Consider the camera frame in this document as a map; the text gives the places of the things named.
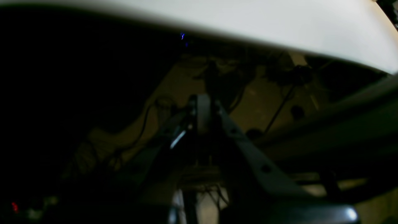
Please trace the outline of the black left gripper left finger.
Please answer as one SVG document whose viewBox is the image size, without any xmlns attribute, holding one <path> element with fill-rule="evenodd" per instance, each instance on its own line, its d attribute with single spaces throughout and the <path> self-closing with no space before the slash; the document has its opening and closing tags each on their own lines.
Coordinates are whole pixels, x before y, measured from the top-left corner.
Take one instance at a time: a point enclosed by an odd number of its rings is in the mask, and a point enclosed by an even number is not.
<svg viewBox="0 0 398 224">
<path fill-rule="evenodd" d="M 172 204 L 183 161 L 186 138 L 197 133 L 198 97 L 168 119 L 155 136 L 123 162 L 135 148 L 116 149 L 84 173 L 74 187 L 78 194 L 62 204 L 64 224 L 169 224 L 178 223 Z"/>
</svg>

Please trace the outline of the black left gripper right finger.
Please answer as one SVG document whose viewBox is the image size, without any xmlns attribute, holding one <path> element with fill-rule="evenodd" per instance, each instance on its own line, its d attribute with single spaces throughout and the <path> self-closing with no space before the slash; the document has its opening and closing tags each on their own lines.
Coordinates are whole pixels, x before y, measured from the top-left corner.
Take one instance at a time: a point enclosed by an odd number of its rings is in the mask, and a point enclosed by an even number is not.
<svg viewBox="0 0 398 224">
<path fill-rule="evenodd" d="M 359 224 L 354 206 L 321 200 L 296 184 L 246 137 L 221 103 L 197 96 L 197 131 L 219 153 L 229 205 L 220 224 Z"/>
</svg>

